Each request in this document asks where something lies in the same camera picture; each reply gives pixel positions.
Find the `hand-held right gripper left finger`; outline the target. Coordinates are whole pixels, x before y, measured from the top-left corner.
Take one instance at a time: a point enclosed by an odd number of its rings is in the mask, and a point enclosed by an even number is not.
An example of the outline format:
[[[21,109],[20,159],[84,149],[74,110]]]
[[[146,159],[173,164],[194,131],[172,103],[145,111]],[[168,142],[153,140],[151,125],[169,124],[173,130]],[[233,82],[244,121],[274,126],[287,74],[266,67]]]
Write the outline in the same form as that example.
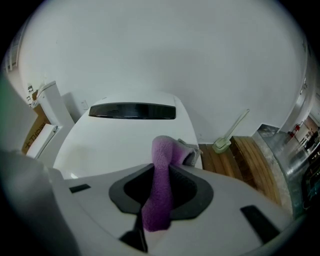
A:
[[[147,197],[154,166],[64,179],[53,171],[53,192],[72,238],[73,254],[147,254],[142,227],[142,203],[131,194]]]

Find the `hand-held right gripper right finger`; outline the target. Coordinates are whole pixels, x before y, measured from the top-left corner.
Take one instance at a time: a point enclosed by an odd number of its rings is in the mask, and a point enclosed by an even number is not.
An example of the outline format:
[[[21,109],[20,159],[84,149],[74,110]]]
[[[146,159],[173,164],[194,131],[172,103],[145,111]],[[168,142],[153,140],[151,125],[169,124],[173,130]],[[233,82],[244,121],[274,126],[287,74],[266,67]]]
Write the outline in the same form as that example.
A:
[[[246,206],[256,206],[280,232],[292,222],[286,210],[243,181],[190,166],[183,169],[207,181],[213,199],[198,217],[147,232],[152,256],[239,256],[259,248],[263,242],[241,212]]]

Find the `purple and grey cleaning cloth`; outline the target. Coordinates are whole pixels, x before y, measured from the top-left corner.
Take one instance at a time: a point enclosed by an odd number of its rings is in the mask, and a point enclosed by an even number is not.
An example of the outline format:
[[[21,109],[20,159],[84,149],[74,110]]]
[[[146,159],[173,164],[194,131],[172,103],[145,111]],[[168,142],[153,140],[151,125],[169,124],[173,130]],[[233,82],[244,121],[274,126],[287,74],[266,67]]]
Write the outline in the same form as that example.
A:
[[[167,230],[174,197],[170,184],[170,165],[194,167],[201,154],[195,144],[170,136],[157,136],[152,141],[151,158],[154,165],[150,195],[142,207],[142,224],[148,232]]]

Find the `white toilet lid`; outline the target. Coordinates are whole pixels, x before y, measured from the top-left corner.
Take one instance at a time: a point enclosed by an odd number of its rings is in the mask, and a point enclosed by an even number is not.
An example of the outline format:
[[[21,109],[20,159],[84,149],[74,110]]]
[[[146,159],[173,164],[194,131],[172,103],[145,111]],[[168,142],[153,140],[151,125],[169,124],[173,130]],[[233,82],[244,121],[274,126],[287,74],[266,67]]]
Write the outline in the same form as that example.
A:
[[[117,172],[152,162],[152,142],[169,136],[197,145],[181,100],[160,91],[109,94],[75,123],[54,162],[65,179]]]

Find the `pale green toilet brush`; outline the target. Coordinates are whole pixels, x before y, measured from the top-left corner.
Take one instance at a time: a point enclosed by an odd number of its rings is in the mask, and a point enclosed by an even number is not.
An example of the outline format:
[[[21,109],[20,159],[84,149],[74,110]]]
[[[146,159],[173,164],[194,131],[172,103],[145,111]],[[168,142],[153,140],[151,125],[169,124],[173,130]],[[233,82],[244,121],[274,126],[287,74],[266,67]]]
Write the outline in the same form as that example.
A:
[[[240,124],[240,122],[246,117],[246,115],[250,112],[250,109],[246,109],[234,122],[232,127],[227,131],[227,133],[223,137],[219,137],[214,144],[212,145],[212,149],[215,153],[221,154],[224,153],[231,145],[231,137],[233,131]]]

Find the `white toilet with square tank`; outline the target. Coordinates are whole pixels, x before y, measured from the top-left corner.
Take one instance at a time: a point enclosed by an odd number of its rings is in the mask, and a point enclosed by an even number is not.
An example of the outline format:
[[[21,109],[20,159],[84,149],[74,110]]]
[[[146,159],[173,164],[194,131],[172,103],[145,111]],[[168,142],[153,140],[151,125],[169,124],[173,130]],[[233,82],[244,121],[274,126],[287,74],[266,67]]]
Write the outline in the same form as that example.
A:
[[[40,150],[37,151],[35,158],[52,166],[75,122],[67,110],[55,81],[39,88],[37,103],[40,104],[50,124],[46,124],[37,137]]]

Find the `round wooden platform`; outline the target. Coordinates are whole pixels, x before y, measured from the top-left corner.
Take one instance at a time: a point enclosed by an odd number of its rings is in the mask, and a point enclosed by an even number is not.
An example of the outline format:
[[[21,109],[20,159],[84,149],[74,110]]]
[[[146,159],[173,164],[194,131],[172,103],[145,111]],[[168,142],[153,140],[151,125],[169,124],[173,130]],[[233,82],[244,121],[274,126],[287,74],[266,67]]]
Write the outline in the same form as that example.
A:
[[[249,136],[233,136],[223,153],[216,153],[212,144],[199,144],[204,170],[238,179],[271,201],[284,206],[275,175],[256,142]]]

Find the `large brown cardboard box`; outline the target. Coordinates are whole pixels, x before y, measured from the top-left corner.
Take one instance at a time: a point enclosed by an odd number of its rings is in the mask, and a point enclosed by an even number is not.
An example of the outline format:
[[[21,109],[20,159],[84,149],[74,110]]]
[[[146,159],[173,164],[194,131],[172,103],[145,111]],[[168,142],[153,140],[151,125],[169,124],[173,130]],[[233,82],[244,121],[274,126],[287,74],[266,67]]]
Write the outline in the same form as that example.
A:
[[[32,144],[35,142],[35,140],[37,139],[37,137],[39,136],[39,134],[41,133],[41,131],[45,127],[45,124],[49,124],[49,125],[51,124],[51,122],[49,121],[47,115],[45,114],[42,106],[38,102],[37,96],[38,96],[37,91],[31,95],[31,98],[33,101],[31,103],[30,107],[37,114],[37,117],[36,117],[35,121],[33,122],[32,126],[26,136],[26,139],[23,143],[22,153],[24,155],[27,154],[28,150],[30,149]]]

